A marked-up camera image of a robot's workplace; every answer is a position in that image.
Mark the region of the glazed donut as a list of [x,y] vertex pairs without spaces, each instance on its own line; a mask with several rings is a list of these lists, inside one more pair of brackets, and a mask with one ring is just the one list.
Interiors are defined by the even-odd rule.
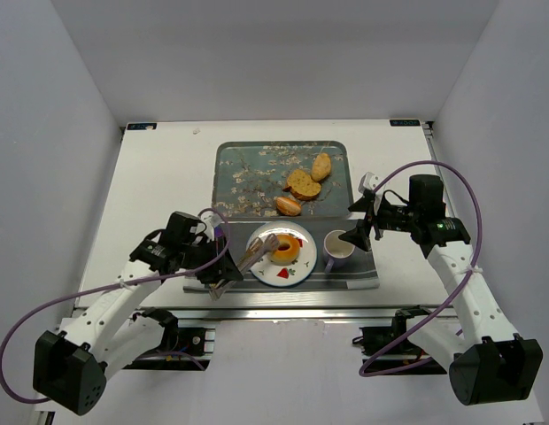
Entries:
[[276,236],[279,243],[275,251],[270,253],[270,260],[279,266],[287,266],[298,258],[301,245],[297,238],[290,235]]

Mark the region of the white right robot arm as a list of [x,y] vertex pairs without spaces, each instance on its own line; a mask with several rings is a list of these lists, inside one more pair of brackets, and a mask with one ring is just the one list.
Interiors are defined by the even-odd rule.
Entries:
[[404,308],[396,311],[387,336],[366,342],[366,354],[420,348],[447,372],[464,406],[528,398],[542,349],[537,340],[519,334],[491,294],[482,271],[473,265],[474,249],[465,226],[446,214],[442,180],[434,174],[411,176],[408,197],[398,205],[375,194],[379,181],[371,173],[362,177],[361,197],[349,209],[364,217],[342,241],[367,251],[371,231],[376,239],[386,230],[409,234],[444,285],[461,332],[453,333],[426,308]]

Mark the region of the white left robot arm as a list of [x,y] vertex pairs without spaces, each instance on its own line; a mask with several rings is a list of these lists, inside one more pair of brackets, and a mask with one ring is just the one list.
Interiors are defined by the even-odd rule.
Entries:
[[58,333],[44,332],[35,345],[33,387],[69,411],[84,415],[101,398],[107,382],[139,357],[167,356],[178,344],[178,320],[171,312],[139,305],[167,280],[194,277],[217,300],[280,243],[257,237],[240,261],[229,252],[229,234],[216,233],[224,219],[174,212],[166,226],[131,252],[115,288],[104,290]]

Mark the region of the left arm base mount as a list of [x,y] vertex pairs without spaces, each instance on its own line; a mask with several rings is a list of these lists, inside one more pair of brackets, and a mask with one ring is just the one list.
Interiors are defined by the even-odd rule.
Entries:
[[178,320],[165,332],[165,342],[146,352],[126,370],[204,372],[214,351],[216,329],[212,325],[189,324]]

